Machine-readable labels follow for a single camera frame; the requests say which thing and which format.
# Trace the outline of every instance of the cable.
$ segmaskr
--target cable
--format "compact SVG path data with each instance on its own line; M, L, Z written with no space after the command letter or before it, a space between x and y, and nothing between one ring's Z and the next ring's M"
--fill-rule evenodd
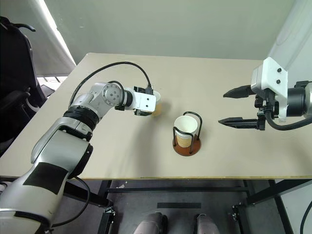
M116 81L116 80L112 80L112 81L110 81L109 83L116 83L116 84L118 84L119 86L120 86L120 88L121 88L121 92L122 92L122 98L121 98L121 102L120 102L120 106L122 106L123 105L123 102L124 102L124 100L125 100L125 90L123 89L123 86L118 82L118 81Z
M302 217L301 224L300 224L300 234L303 234L304 223L305 223L305 221L307 219L309 211L311 210L311 207L312 207L312 201L308 205L307 210L304 212L304 215Z
M265 118L267 119L267 122L271 127L275 128L277 130L281 130L281 131L287 131L287 130L293 130L293 129L301 128L303 126L306 126L306 125L312 123L312 117L310 117L310 118L306 118L306 119L301 120L301 121L296 122L296 123L287 124L287 125L278 125L273 121L271 111L265 112Z
M64 222L55 223L55 224L52 225L52 228L65 225L65 224L67 224L67 223L69 223L69 222L75 220L76 218L78 218L78 217L82 214L82 212L84 212L84 210L87 208L87 206L88 206L88 204L89 204L89 201L90 201L90 193L91 193L89 186L86 184L86 182L84 182L84 181L83 181L82 179L80 179L78 176L75 176L74 178L75 178L76 180L78 180L80 183L82 183L82 184L85 186L85 188L87 189L88 195L87 195L86 202L85 202L83 208L79 211L79 213L78 213L76 216L74 216L74 217L72 217L72 218L70 218L70 219L68 219L68 220L66 220L66 221L64 221Z
M148 83L147 86L148 86L148 87L151 87L151 86L152 86L151 83L150 83L150 79L148 78L146 72L145 72L145 71L143 70L143 68L141 68L139 65L137 65L137 64L135 64L135 63L133 63L133 62L127 62L127 61L125 61L125 62L114 62L114 63L108 64L108 65L106 65L106 66L104 66L104 67L101 67L101 68L97 69L96 71L94 71L93 73L91 73L90 75L88 75L85 79L83 79L82 82L80 82L80 84L79 84L79 85L77 86L77 88L75 89L75 91L74 91L72 97L70 98L70 102L69 102L68 109L70 108L71 104L73 104L73 101L74 101L75 96L77 95L79 89L82 87L82 85L83 85L88 79L90 79L90 78L91 78L92 76L94 76L96 73L98 73L98 72L100 72L100 71L102 71L102 70L104 70L104 69L106 69L106 68L109 68L109 67L112 67L112 66L116 66L116 65L120 65L120 64L129 64L129 65L132 65L132 66L137 67L138 69L140 69L141 72L143 72L143 74L144 74L145 77L146 77L146 80L147 80L147 83Z

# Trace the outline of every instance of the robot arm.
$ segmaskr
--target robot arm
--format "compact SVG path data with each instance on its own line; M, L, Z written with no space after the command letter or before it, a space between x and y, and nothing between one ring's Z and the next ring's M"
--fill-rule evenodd
M83 171L93 150L89 140L104 115L112 107L150 115L155 105L156 97L146 94L145 89L123 89L115 81L96 83L90 92L76 98L33 148L32 168L1 194L1 233L49 230L65 182Z
M268 57L254 69L251 85L228 91L225 98L245 98L256 95L254 106L258 119L231 117L219 123L233 128L256 128L265 130L265 121L281 131L296 129L312 123L312 81L299 81L288 89L288 72ZM304 116L306 119L289 125L278 125L273 119L285 122L286 117Z

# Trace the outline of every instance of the paper cup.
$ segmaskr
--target paper cup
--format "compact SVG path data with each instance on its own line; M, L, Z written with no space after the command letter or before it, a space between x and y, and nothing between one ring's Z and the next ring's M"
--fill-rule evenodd
M154 96L156 97L156 107L151 116L159 116L161 114L161 102L160 102L160 93L157 91L153 91Z
M195 136L198 123L196 119L191 116L180 116L175 120L175 127L180 131L191 133ZM175 131L176 140L179 146L186 148L189 147L192 143L192 137L186 134L181 134L178 131Z

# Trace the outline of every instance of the gray floor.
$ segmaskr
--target gray floor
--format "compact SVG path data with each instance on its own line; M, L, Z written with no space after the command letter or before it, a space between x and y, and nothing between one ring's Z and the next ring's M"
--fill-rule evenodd
M100 181L87 181L91 191L98 192ZM175 186L243 186L238 180L141 180L113 181L112 187L175 187ZM254 181L256 190L268 186L266 181ZM232 205L245 198L244 193L169 193L138 192L127 194L109 194L114 202L117 215L112 226L112 234L132 234L145 215L160 211L167 215L168 234L192 234L194 216L200 213L209 215L218 226L221 234L239 234L239 227L232 219ZM196 202L201 209L157 209L159 202ZM83 202L64 197L55 222L71 218ZM97 234L102 216L102 208L89 205L86 211L73 222L55 228L54 234ZM282 223L274 200L260 203L247 209L249 224L253 234L284 234Z

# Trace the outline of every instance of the chair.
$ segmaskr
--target chair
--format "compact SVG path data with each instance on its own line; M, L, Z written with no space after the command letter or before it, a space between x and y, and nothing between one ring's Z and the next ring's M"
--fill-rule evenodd
M47 100L35 73L32 50L20 27L0 17L0 156Z

